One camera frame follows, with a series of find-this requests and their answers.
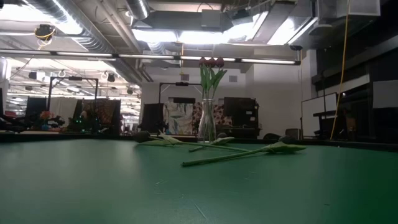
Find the green tabletop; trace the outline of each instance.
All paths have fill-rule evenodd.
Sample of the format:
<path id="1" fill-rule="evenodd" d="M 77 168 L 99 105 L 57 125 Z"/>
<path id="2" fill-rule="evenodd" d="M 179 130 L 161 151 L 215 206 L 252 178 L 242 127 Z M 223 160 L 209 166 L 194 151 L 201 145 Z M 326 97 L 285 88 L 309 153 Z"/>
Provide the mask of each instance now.
<path id="1" fill-rule="evenodd" d="M 182 168 L 230 152 L 135 145 L 0 145 L 0 223 L 398 223 L 395 153 L 309 146 Z"/>

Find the flower vase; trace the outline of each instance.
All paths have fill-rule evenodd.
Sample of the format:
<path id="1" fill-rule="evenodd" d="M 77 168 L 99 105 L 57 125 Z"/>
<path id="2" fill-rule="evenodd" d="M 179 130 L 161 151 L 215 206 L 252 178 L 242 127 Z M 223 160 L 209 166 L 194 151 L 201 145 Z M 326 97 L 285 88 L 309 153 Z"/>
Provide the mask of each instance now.
<path id="1" fill-rule="evenodd" d="M 216 123 L 213 114 L 214 101 L 203 99 L 198 129 L 198 142 L 213 142 L 216 139 Z"/>

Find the green table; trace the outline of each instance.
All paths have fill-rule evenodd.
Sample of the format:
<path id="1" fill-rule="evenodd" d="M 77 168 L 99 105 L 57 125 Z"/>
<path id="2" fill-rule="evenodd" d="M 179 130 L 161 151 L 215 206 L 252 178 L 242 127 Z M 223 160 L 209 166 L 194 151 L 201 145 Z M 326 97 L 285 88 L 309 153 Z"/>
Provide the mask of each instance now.
<path id="1" fill-rule="evenodd" d="M 398 154 L 230 152 L 81 139 L 0 145 L 0 223 L 398 223 Z M 258 145 L 235 145 L 247 149 Z"/>

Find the glass vase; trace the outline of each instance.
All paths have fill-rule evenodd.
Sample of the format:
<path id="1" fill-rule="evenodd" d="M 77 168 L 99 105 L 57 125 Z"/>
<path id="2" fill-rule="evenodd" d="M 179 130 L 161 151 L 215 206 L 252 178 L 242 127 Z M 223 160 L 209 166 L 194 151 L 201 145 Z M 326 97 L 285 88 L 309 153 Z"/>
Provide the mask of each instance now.
<path id="1" fill-rule="evenodd" d="M 216 139 L 216 123 L 213 114 L 214 101 L 203 99 L 198 129 L 198 142 L 213 142 Z"/>

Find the red tulip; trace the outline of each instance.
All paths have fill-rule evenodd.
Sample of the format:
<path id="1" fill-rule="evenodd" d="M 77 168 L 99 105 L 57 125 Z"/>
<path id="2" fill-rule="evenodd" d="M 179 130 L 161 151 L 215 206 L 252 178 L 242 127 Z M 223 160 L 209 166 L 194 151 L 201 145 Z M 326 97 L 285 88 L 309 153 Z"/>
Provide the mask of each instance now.
<path id="1" fill-rule="evenodd" d="M 199 67 L 201 67 L 202 65 L 206 65 L 206 59 L 205 59 L 204 57 L 202 57 L 202 58 L 199 60 Z"/>
<path id="2" fill-rule="evenodd" d="M 224 67 L 224 59 L 222 57 L 218 57 L 216 60 L 216 66 L 219 68 Z"/>
<path id="3" fill-rule="evenodd" d="M 207 66 L 214 68 L 216 66 L 216 60 L 214 58 L 207 60 Z"/>

